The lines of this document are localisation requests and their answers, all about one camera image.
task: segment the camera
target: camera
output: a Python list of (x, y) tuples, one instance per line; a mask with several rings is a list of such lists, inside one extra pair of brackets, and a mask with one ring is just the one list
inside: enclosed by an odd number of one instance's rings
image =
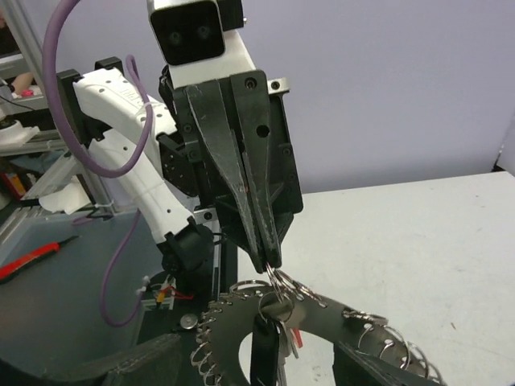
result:
[(224, 54), (224, 29), (217, 2), (169, 3), (150, 13), (150, 23), (168, 64), (179, 66)]

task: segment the table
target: table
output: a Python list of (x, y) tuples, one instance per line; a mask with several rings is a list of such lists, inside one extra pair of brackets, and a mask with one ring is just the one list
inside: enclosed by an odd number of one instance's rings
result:
[[(500, 172), (304, 196), (284, 270), (382, 314), (450, 386), (515, 382), (515, 178)], [(256, 278), (241, 252), (239, 278)], [(332, 346), (303, 334), (288, 383), (334, 385)], [(241, 347), (249, 371), (250, 337)]]

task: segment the black cable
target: black cable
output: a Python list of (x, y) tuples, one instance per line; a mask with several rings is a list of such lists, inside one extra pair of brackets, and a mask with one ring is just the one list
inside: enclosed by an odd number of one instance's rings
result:
[(27, 110), (30, 110), (30, 111), (37, 111), (36, 109), (33, 109), (32, 107), (29, 107), (29, 106), (24, 106), (24, 105), (20, 105), (16, 102), (13, 102), (13, 101), (9, 101), (7, 98), (4, 98), (3, 96), (0, 95), (0, 99), (3, 99), (5, 102), (7, 103), (11, 103), (12, 105), (15, 105), (15, 106), (18, 106), (18, 107), (23, 107), (24, 109), (27, 109)]

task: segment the table surface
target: table surface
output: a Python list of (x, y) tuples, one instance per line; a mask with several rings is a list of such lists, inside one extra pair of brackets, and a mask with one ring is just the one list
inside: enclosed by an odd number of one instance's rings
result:
[[(508, 173), (304, 196), (283, 268), (389, 318), (450, 386), (515, 382), (515, 178)], [(241, 252), (239, 278), (257, 278)], [(334, 385), (332, 346), (303, 334), (289, 384)], [(250, 337), (241, 346), (249, 370)]]

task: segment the camera lens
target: camera lens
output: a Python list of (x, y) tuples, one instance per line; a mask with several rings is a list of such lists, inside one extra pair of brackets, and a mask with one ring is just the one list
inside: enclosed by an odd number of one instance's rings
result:
[(197, 30), (196, 30), (196, 34), (199, 36), (199, 38), (201, 38), (202, 40), (206, 40), (210, 34), (211, 34), (211, 28), (207, 27), (207, 26), (202, 26), (202, 27), (199, 27)]
[(183, 36), (179, 32), (172, 32), (168, 39), (174, 46), (179, 46), (183, 41)]

